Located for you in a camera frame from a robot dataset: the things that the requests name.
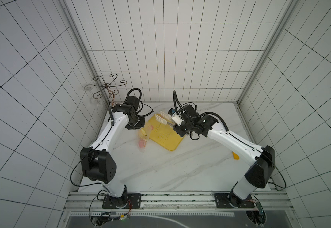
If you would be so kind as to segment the clear resealable zip bag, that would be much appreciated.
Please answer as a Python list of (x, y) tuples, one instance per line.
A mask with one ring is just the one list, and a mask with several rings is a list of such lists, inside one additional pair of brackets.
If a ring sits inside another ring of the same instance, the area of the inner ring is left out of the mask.
[(145, 126), (138, 130), (138, 149), (141, 152), (144, 152), (146, 149), (147, 142), (149, 140), (149, 136), (151, 133), (151, 127), (150, 126)]

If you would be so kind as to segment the steel tongs white tips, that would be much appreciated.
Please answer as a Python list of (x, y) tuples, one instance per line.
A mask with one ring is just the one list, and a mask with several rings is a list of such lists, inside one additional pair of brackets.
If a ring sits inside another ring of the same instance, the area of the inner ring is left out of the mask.
[(169, 117), (169, 114), (166, 114), (162, 111), (155, 114), (155, 118), (156, 118), (156, 121), (161, 123), (161, 124), (169, 125), (171, 127), (176, 126), (176, 123), (174, 123), (172, 121), (172, 119)]

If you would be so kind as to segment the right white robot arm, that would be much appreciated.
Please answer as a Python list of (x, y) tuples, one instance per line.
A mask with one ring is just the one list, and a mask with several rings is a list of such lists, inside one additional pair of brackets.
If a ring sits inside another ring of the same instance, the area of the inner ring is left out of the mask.
[(195, 105), (182, 105), (176, 91), (173, 92), (174, 108), (169, 115), (175, 123), (174, 131), (183, 137), (204, 136), (230, 149), (249, 165), (245, 175), (233, 186), (229, 201), (246, 201), (256, 189), (263, 189), (269, 182), (275, 164), (275, 150), (266, 145), (254, 144), (231, 131), (222, 117), (214, 112), (199, 114)]

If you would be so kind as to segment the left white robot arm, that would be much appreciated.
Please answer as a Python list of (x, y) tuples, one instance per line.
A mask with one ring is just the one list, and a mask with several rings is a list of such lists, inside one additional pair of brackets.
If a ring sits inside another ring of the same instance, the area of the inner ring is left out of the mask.
[(145, 115), (140, 115), (143, 105), (142, 91), (139, 88), (131, 89), (121, 104), (110, 107), (109, 120), (99, 133), (95, 142), (89, 147), (82, 148), (80, 161), (84, 177), (93, 181), (91, 184), (80, 185), (70, 182), (76, 187), (89, 187), (102, 185), (112, 200), (125, 204), (128, 201), (127, 187), (116, 176), (117, 164), (111, 156), (116, 141), (120, 138), (123, 129), (139, 130), (145, 126), (145, 117), (152, 114), (151, 110)]

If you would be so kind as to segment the yellow plastic tray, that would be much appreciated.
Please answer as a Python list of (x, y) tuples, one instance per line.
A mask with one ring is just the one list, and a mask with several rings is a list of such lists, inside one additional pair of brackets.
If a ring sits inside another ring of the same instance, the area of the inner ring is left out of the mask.
[(149, 138), (168, 151), (176, 150), (183, 140), (170, 125), (158, 122), (156, 115), (153, 115), (147, 124), (151, 126)]

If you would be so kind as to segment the yellow rectangular block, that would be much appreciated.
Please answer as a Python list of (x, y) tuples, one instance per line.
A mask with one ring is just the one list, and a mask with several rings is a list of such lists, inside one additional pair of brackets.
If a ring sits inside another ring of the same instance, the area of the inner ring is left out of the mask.
[(234, 160), (239, 160), (240, 158), (239, 158), (239, 156), (236, 153), (233, 152), (233, 159)]

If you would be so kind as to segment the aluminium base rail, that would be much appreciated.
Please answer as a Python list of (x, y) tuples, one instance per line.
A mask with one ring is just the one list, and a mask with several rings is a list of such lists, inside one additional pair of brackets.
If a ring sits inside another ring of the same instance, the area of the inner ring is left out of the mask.
[(130, 216), (231, 216), (237, 211), (287, 211), (293, 210), (285, 192), (254, 192), (234, 208), (227, 192), (130, 192), (125, 206), (115, 206), (105, 193), (72, 192), (68, 195), (64, 212), (69, 216), (111, 217), (129, 213)]

